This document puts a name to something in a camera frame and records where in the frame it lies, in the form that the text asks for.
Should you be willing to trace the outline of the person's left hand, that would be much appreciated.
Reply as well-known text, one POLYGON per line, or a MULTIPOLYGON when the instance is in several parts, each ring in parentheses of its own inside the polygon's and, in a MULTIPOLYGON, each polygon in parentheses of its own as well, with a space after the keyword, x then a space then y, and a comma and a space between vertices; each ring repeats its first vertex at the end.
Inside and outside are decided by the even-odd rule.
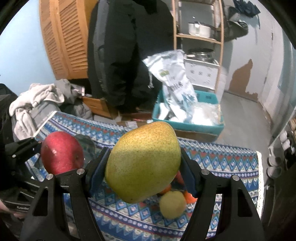
POLYGON ((0 201, 0 212, 12 214, 15 218, 18 218, 18 219, 24 219, 25 216, 27 215, 26 213, 23 213, 23 212, 15 212, 10 210, 4 205, 2 201, 0 201))

